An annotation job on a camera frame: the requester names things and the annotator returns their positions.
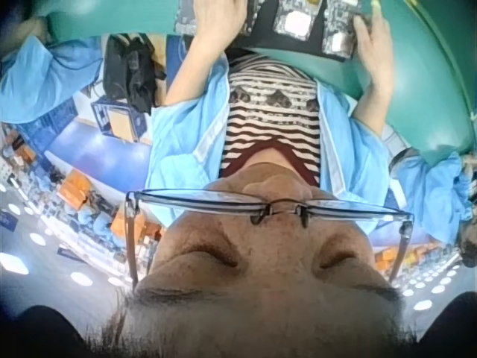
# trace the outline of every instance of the eyeglasses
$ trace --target eyeglasses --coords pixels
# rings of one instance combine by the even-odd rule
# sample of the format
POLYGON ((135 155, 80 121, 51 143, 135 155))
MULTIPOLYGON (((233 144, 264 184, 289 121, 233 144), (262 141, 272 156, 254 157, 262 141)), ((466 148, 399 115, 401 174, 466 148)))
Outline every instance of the eyeglasses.
POLYGON ((260 224, 266 216, 280 213, 292 213, 300 217, 303 227, 309 226, 309 220, 372 221, 372 222, 402 222, 399 235, 400 242, 394 260, 389 281, 398 274, 404 260, 408 244, 411 240, 414 217, 412 214, 387 207, 357 203, 353 201, 312 199, 296 201, 280 199, 266 201, 254 195, 221 192, 205 189, 147 189, 126 194, 124 217, 126 225, 126 250, 130 276, 133 286, 138 283, 137 262, 134 242, 134 219, 139 213, 139 202, 158 205, 173 210, 195 211, 207 214, 222 214, 249 216, 254 225, 260 224))

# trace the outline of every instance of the hand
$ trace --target hand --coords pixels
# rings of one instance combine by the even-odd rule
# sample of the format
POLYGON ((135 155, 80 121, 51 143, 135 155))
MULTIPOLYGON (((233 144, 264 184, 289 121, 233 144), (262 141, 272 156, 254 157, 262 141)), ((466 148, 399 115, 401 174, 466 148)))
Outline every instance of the hand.
POLYGON ((247 17, 247 0, 194 0, 195 42, 215 59, 237 37, 247 17))
POLYGON ((355 16, 353 24, 358 38, 358 55, 369 72, 375 88, 382 94, 394 90, 393 42, 389 23, 382 17, 381 5, 372 1, 373 17, 369 32, 363 19, 355 16))

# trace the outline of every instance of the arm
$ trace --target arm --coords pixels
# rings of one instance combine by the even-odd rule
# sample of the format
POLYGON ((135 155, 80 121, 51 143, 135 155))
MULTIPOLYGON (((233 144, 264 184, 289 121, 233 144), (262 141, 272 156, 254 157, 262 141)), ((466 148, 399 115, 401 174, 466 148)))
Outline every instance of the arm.
POLYGON ((247 0, 195 0, 197 36, 165 97, 165 106, 203 95, 210 69, 236 38, 247 15, 247 0))
POLYGON ((371 76, 371 84, 359 100, 353 117, 380 137, 394 89, 393 44, 379 3, 373 1, 372 5, 371 32, 360 17, 354 19, 358 54, 371 76))

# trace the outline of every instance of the eyeglass frame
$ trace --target eyeglass frame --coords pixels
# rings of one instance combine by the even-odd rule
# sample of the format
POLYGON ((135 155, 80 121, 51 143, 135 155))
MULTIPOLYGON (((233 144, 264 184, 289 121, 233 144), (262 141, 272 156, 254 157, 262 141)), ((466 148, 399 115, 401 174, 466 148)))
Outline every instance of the eyeglass frame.
MULTIPOLYGON (((250 221, 254 225, 260 224, 266 216, 272 216, 280 213, 293 213, 298 215, 301 220, 301 224, 304 228, 308 227, 310 217, 318 217, 324 220, 346 220, 346 221, 365 221, 365 220, 378 220, 379 217, 383 218, 384 216, 392 216, 392 220, 387 220, 389 222, 399 221, 402 222, 401 227, 399 228, 399 234, 401 239, 399 241, 399 247, 396 259, 394 260, 393 268, 391 269, 391 273, 389 275, 388 281, 392 283, 393 280, 396 278, 399 269, 402 265, 402 261, 404 260, 405 253, 409 246, 409 242, 411 241, 412 235, 412 228, 414 223, 414 215, 411 213, 407 213, 406 211, 391 209, 387 207, 377 207, 383 210, 390 210, 390 212, 371 212, 371 211, 360 211, 360 210, 350 210, 350 209, 339 209, 333 207, 316 207, 312 206, 311 204, 307 204, 306 201, 297 201, 291 198, 283 198, 274 201, 266 201, 264 198, 260 198, 256 195, 248 195, 248 194, 241 194, 241 193, 234 193, 234 192, 224 192, 220 190, 207 190, 207 189, 181 189, 181 190, 193 190, 196 192, 222 192, 225 194, 237 194, 240 196, 247 196, 250 198, 256 198, 261 202, 257 203, 234 203, 234 202, 226 202, 226 201, 208 201, 206 204, 203 203, 202 207, 200 207, 200 203, 194 199, 187 199, 187 198, 177 198, 176 201, 182 201, 181 205, 176 204, 166 204, 164 201, 174 201, 171 197, 160 197, 160 195, 152 195, 150 192, 167 192, 167 191, 177 191, 177 189, 144 189, 141 191, 132 191, 126 194, 125 204, 124 204, 124 226, 125 226, 125 234, 126 234, 126 253, 127 253, 127 262, 129 265, 129 272, 130 277, 133 281, 133 288, 136 287, 137 283, 139 282, 138 274, 137 274, 137 263, 136 263, 136 252, 135 252, 135 242, 134 242, 134 219, 136 215, 139 213, 139 201, 142 201, 146 204, 156 204, 161 205, 164 207, 169 208, 179 208, 182 210, 189 210, 199 213, 208 213, 213 215, 221 215, 221 214, 230 214, 236 216, 249 216, 250 221), (278 203, 292 203, 295 204, 293 210, 279 210, 274 211, 273 205, 278 203), (214 207, 222 206, 222 208, 212 209, 209 208, 206 210, 204 207, 210 205, 214 207), (250 209, 242 209, 238 210, 238 207, 251 207, 250 209)), ((344 203, 354 203, 352 201, 342 201, 338 199, 312 199, 311 201, 328 201, 328 202, 344 202, 344 203)))

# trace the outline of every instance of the eyebrow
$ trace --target eyebrow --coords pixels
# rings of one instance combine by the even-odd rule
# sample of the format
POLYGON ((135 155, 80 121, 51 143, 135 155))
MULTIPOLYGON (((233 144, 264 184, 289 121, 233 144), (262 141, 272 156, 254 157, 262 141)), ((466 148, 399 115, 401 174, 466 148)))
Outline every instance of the eyebrow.
POLYGON ((401 294, 399 291, 393 287, 377 287, 377 286, 369 286, 369 285, 357 285, 353 286, 354 289, 360 289, 361 291, 372 292, 386 301, 390 301, 393 303, 401 303, 401 294))
POLYGON ((222 295, 215 292, 205 292, 200 290, 180 290, 180 289, 140 289, 134 292, 128 299, 129 304, 139 304, 141 306, 155 306, 157 304, 179 305, 190 302, 215 301, 222 295))

